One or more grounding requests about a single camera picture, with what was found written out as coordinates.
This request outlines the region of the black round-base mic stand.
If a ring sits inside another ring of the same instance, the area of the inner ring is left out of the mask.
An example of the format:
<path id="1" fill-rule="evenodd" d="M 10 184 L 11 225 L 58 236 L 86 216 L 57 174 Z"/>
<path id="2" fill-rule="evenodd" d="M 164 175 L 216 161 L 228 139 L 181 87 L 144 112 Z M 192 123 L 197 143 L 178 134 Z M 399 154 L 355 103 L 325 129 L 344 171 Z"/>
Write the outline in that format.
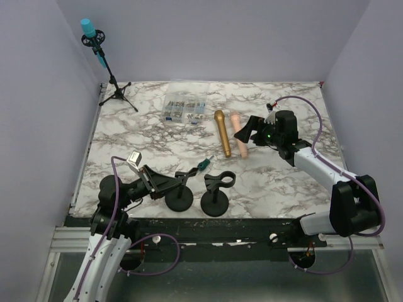
<path id="1" fill-rule="evenodd" d="M 204 175 L 206 192 L 201 197 L 202 211 L 211 217 L 222 216 L 229 208 L 229 199 L 221 188 L 231 188 L 236 182 L 236 175 L 231 171 L 213 176 Z"/>

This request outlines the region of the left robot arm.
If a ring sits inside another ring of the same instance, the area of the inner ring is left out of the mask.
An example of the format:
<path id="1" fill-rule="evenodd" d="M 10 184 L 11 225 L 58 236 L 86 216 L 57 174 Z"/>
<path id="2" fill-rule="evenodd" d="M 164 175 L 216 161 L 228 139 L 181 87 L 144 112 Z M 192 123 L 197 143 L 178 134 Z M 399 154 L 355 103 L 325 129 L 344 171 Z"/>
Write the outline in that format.
<path id="1" fill-rule="evenodd" d="M 65 301 L 104 301 L 120 262 L 128 249 L 139 243 L 139 232 L 127 223 L 125 208 L 131 200 L 147 195 L 161 198 L 185 182 L 186 174 L 174 177 L 154 172 L 147 165 L 131 166 L 139 176 L 123 183 L 115 172 L 99 185 L 98 208 L 91 218 L 89 243 L 81 267 Z"/>

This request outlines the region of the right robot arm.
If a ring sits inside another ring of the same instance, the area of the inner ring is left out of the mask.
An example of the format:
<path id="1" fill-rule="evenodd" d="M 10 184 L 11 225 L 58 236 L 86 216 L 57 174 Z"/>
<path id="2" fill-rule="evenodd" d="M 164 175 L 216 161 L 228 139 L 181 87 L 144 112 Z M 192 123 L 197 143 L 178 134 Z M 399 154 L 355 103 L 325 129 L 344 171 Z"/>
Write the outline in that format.
<path id="1" fill-rule="evenodd" d="M 377 197 L 374 179 L 323 163 L 319 154 L 313 153 L 311 144 L 299 138 L 293 111 L 277 111 L 273 121 L 251 116 L 234 136 L 243 143 L 252 141 L 257 146 L 273 147 L 283 160 L 306 172 L 330 192 L 328 212 L 301 217 L 300 225 L 290 230 L 294 245 L 302 247 L 319 233 L 348 237 L 381 224 L 381 212 L 374 202 Z"/>

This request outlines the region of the gold microphone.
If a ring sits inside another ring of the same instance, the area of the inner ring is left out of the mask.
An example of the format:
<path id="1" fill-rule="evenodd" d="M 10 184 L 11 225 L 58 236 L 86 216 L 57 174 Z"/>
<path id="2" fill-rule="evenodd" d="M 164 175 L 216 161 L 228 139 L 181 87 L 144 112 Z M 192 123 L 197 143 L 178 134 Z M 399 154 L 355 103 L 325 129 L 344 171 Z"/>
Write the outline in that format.
<path id="1" fill-rule="evenodd" d="M 215 111 L 214 120 L 216 121 L 216 124 L 218 127 L 224 155 L 226 158 L 229 158 L 229 157 L 231 157 L 231 149 L 230 149 L 229 138 L 228 138 L 227 129 L 226 129 L 226 125 L 225 125 L 225 115 L 222 110 Z"/>

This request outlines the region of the blue microphone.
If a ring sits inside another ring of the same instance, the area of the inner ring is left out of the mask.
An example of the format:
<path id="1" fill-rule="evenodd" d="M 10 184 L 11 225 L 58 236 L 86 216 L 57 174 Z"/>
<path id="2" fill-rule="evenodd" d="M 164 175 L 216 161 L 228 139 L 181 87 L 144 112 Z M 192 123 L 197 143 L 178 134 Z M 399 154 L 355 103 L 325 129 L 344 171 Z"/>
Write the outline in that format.
<path id="1" fill-rule="evenodd" d="M 101 48 L 101 44 L 105 40 L 105 34 L 101 30 L 97 30 L 92 21 L 87 18 L 81 20 L 81 28 L 84 33 L 81 38 L 82 44 L 91 48 L 100 64 L 106 68 L 105 53 Z"/>

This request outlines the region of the black tripod mic stand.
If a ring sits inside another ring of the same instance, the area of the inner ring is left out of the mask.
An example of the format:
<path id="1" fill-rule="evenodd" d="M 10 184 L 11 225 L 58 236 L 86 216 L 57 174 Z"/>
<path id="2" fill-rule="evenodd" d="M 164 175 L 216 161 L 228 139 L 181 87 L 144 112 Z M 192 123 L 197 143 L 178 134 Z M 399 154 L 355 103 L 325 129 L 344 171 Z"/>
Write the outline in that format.
<path id="1" fill-rule="evenodd" d="M 104 101 L 101 101 L 99 103 L 99 107 L 103 106 L 105 103 L 107 103 L 111 99 L 117 99 L 117 100 L 127 102 L 134 109 L 134 111 L 137 113 L 138 109 L 125 97 L 126 88 L 131 86 L 132 83 L 128 82 L 125 86 L 120 87 L 118 85 L 118 83 L 117 83 L 117 80 L 116 80 L 115 76 L 113 75 L 113 73 L 112 73 L 112 71 L 110 69 L 109 64 L 106 61 L 106 57 L 105 57 L 105 62 L 106 62 L 106 69 L 107 69 L 107 71 L 108 71 L 108 73 L 110 75 L 109 83 L 114 86 L 115 92 L 110 97 L 106 98 Z"/>

